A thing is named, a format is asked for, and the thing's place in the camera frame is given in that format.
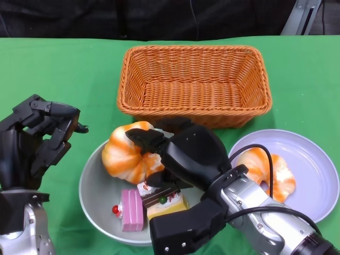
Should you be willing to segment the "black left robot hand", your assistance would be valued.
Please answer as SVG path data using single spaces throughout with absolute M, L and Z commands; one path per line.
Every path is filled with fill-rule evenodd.
M 1 121 L 1 187 L 38 190 L 50 166 L 71 148 L 73 133 L 88 133 L 76 107 L 32 95 Z

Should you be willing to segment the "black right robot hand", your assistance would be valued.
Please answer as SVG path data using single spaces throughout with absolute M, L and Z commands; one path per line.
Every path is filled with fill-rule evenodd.
M 220 138 L 189 118 L 164 118 L 156 122 L 154 130 L 132 128 L 125 134 L 142 152 L 160 156 L 164 170 L 148 176 L 148 186 L 180 189 L 193 186 L 206 191 L 231 169 Z

